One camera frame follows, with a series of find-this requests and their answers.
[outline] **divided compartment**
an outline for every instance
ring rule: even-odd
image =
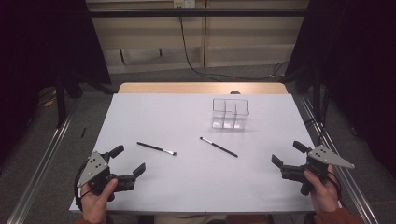
[[[248,100],[213,99],[212,127],[245,129],[248,114]]]

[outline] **white table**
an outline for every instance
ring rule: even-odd
[[[250,115],[242,132],[211,128],[213,98],[248,99]],[[205,143],[205,137],[236,153],[235,158]],[[135,190],[117,192],[112,212],[135,214],[232,214],[312,211],[301,184],[284,180],[271,163],[302,165],[294,140],[312,141],[288,94],[117,94],[94,150],[118,145],[111,173],[128,175],[145,162]],[[173,157],[137,141],[176,151]],[[77,211],[72,203],[70,210]]]

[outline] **black cable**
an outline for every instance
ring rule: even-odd
[[[81,195],[81,197],[79,197],[80,199],[82,199],[85,195],[87,195],[89,192],[91,192],[91,190],[88,190],[87,192],[85,192],[84,194]]]
[[[41,97],[47,95],[48,93],[50,93],[52,91],[55,91],[55,88],[51,88],[49,91],[44,92],[43,94],[39,95],[38,98],[41,98]]]
[[[76,197],[76,206],[79,208],[79,210],[82,212],[82,203],[81,203],[81,198],[85,196],[85,194],[87,194],[88,192],[86,192],[84,195],[82,195],[81,197],[78,196],[78,187],[77,187],[77,183],[79,181],[79,178],[81,177],[82,172],[84,171],[85,167],[87,166],[88,163],[88,159],[79,167],[77,173],[76,173],[76,177],[75,177],[75,184],[74,184],[74,194]]]
[[[181,36],[183,38],[183,46],[184,46],[184,53],[186,55],[186,59],[187,59],[187,64],[189,65],[190,69],[192,71],[194,71],[197,75],[201,76],[201,77],[207,77],[210,78],[212,80],[215,80],[217,82],[221,82],[221,80],[218,80],[216,78],[213,78],[211,76],[217,76],[217,77],[231,77],[231,78],[239,78],[239,79],[245,79],[245,80],[251,80],[251,81],[262,81],[265,79],[270,78],[271,76],[268,77],[236,77],[236,76],[230,76],[230,75],[224,75],[224,74],[216,74],[216,73],[203,73],[203,72],[199,72],[197,71],[195,68],[192,67],[191,63],[190,63],[190,59],[189,59],[189,55],[187,53],[187,47],[186,47],[186,40],[184,37],[184,26],[183,26],[183,19],[181,17],[179,17],[179,21],[180,21],[180,28],[181,28]]]
[[[274,82],[276,81],[276,73],[277,73],[277,71],[279,71],[279,69],[286,63],[289,63],[289,61],[285,61],[283,63],[277,63],[277,64],[274,65],[274,68],[273,68],[273,71],[274,71],[274,73],[273,73]]]

